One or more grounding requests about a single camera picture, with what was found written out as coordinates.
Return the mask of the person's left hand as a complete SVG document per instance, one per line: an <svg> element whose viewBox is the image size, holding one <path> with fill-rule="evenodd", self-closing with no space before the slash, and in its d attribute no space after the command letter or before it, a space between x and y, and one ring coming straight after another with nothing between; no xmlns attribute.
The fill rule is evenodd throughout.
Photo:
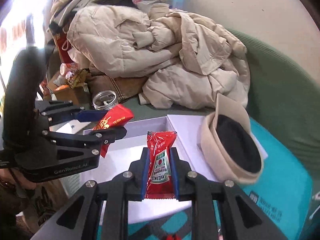
<svg viewBox="0 0 320 240"><path fill-rule="evenodd" d="M20 184L24 189L34 190L36 188L36 183L27 180L24 175L17 169L0 169L1 180L11 184Z"/></svg>

